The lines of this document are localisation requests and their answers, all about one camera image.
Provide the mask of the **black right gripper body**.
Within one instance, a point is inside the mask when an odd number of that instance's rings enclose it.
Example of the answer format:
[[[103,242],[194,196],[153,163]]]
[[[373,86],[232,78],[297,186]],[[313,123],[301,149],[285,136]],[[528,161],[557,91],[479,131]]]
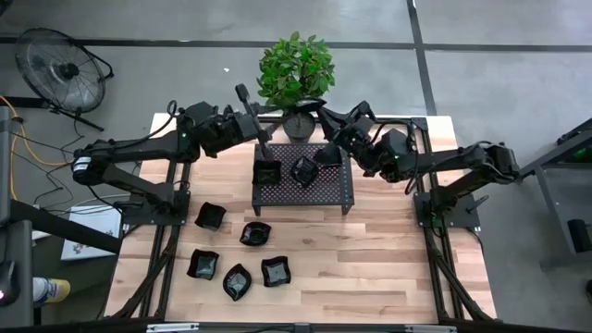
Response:
[[[369,106],[355,106],[348,114],[339,114],[325,107],[317,111],[318,120],[327,142],[334,142],[342,152],[354,159],[366,177],[373,177],[380,167],[381,149],[374,145],[368,135],[376,123],[376,116]],[[327,163],[317,151],[317,163],[321,166],[337,166],[341,163]]]

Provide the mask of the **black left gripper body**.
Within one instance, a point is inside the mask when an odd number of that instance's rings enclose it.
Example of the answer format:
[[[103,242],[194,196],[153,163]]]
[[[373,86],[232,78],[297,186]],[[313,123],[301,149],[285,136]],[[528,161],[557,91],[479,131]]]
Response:
[[[235,92],[245,112],[226,108],[222,114],[208,118],[203,124],[203,151],[208,157],[217,158],[220,152],[252,140],[264,147],[273,139],[274,127],[264,128],[257,111],[260,105],[252,103],[243,83],[235,86]]]

